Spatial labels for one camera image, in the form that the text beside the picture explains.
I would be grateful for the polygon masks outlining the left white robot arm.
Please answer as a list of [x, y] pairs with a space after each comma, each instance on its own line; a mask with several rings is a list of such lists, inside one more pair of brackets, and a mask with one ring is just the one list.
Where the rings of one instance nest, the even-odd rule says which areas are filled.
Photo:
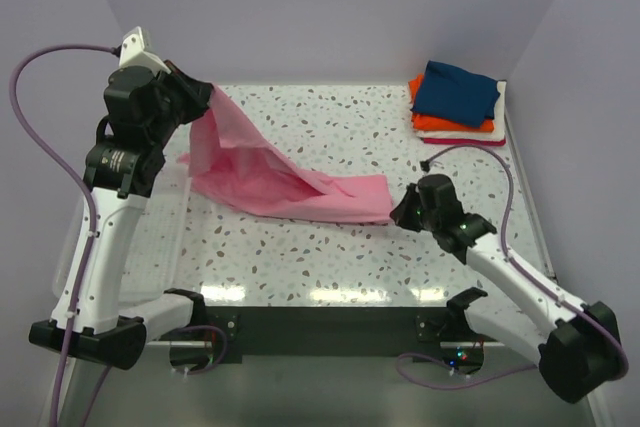
[[138, 221], [165, 165], [171, 136], [209, 110], [210, 83], [172, 62], [153, 72], [121, 67], [108, 80], [107, 114], [85, 158], [85, 207], [77, 246], [59, 303], [32, 324], [30, 343], [76, 359], [128, 370], [145, 345], [173, 330], [185, 339], [207, 327], [202, 295], [170, 288], [157, 299], [121, 311], [122, 276]]

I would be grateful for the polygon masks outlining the pink t shirt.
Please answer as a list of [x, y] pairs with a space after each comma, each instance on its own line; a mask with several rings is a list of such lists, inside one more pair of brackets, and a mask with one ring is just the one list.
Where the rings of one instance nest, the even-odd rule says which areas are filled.
[[298, 167], [269, 143], [219, 87], [191, 124], [188, 165], [193, 190], [255, 216], [312, 222], [385, 223], [392, 196], [384, 175], [332, 177]]

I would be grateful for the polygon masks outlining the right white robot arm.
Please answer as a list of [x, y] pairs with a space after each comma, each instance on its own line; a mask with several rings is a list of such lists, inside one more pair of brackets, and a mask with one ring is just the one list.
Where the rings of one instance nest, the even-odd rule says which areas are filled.
[[575, 404], [629, 370], [617, 318], [602, 302], [587, 304], [526, 263], [479, 214], [463, 209], [452, 180], [428, 174], [407, 186], [390, 214], [402, 229], [429, 232], [438, 246], [498, 287], [533, 323], [519, 333], [475, 309], [487, 297], [478, 287], [448, 300], [445, 326], [459, 340], [486, 335], [532, 362], [551, 391]]

